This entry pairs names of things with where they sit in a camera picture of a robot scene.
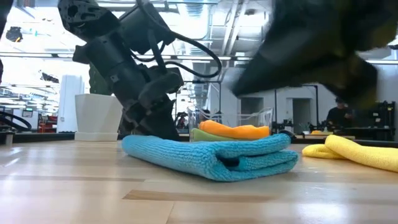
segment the white planter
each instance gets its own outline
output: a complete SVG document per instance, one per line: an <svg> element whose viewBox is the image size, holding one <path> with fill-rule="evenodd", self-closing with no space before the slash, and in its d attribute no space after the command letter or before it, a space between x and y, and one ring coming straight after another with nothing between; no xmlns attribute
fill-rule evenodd
<svg viewBox="0 0 398 224"><path fill-rule="evenodd" d="M113 96L75 96L78 131L76 141L117 141L122 105Z"/></svg>

